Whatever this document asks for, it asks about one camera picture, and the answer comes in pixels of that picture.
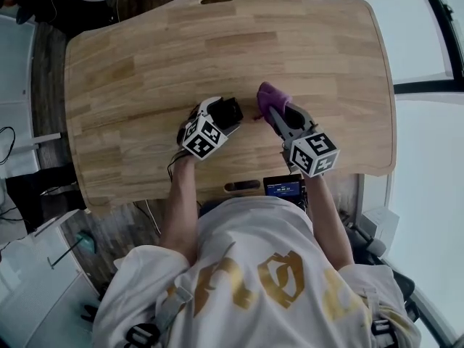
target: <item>display screen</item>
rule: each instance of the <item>display screen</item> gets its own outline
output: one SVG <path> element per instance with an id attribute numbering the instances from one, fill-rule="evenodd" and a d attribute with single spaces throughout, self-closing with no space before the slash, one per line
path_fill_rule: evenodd
<path id="1" fill-rule="evenodd" d="M 277 183 L 268 185 L 268 196 L 299 196 L 299 182 Z"/>

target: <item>white t-shirt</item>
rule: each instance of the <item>white t-shirt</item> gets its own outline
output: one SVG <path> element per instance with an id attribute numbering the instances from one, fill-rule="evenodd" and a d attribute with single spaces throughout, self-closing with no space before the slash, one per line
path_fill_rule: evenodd
<path id="1" fill-rule="evenodd" d="M 419 346 L 390 268 L 335 271 L 306 213 L 275 197 L 231 199 L 201 217 L 192 267 L 172 250 L 133 249 L 99 307 L 94 346 L 124 347 L 128 330 L 180 286 L 193 299 L 165 334 L 169 347 L 375 347 L 366 292 L 399 346 Z"/>

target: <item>wooden table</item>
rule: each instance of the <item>wooden table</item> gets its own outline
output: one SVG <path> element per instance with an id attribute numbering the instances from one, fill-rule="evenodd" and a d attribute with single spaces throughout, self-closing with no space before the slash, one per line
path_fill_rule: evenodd
<path id="1" fill-rule="evenodd" d="M 199 200 L 227 196 L 226 183 L 286 174 L 282 141 L 254 120 L 265 80 L 336 142 L 343 173 L 393 170 L 392 80 L 366 2 L 175 0 L 67 47 L 67 129 L 89 208 L 165 198 L 178 126 L 211 96 L 235 96 L 244 119 L 198 164 Z"/>

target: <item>purple object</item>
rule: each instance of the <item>purple object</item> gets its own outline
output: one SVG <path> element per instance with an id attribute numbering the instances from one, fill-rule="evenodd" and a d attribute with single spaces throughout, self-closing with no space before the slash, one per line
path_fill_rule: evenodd
<path id="1" fill-rule="evenodd" d="M 258 107 L 260 108 L 261 115 L 268 124 L 271 124 L 269 107 L 274 107 L 277 112 L 285 118 L 285 107 L 287 103 L 291 102 L 292 97 L 284 92 L 274 88 L 267 82 L 261 84 L 257 94 Z"/>

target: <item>white cube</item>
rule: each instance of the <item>white cube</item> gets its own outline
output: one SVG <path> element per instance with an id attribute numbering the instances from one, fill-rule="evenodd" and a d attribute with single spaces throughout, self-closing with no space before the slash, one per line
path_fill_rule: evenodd
<path id="1" fill-rule="evenodd" d="M 187 124 L 182 146 L 200 160 L 206 159 L 222 146 L 227 137 L 212 123 L 212 118 L 200 115 Z"/>
<path id="2" fill-rule="evenodd" d="M 290 161 L 304 174 L 314 177 L 333 168 L 339 152 L 325 133 L 314 133 L 293 141 Z"/>

